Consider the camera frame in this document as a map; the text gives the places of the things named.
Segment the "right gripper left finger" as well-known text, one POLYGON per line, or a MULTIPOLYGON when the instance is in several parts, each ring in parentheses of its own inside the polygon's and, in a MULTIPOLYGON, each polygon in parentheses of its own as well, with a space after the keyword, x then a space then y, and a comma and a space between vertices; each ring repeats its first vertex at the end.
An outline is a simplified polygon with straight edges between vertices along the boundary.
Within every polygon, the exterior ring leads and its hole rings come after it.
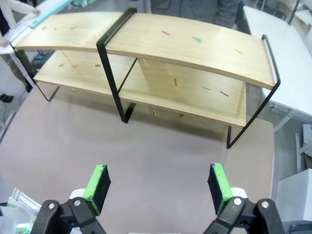
POLYGON ((56 200, 42 203, 31 229, 32 234, 69 234, 74 228, 82 234, 104 234, 100 216, 111 180, 107 165, 98 164, 82 196, 60 204, 56 200))

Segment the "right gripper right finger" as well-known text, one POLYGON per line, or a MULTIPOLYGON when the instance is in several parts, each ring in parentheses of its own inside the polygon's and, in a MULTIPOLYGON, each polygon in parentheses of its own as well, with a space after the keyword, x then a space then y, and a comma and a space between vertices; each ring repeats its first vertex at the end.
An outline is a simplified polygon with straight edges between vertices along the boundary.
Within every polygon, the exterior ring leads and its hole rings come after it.
POLYGON ((220 163, 210 164, 208 185, 216 219, 206 234, 229 234, 242 228, 248 234, 283 234, 283 225, 275 202, 269 198, 251 202, 241 188, 231 188, 220 163))

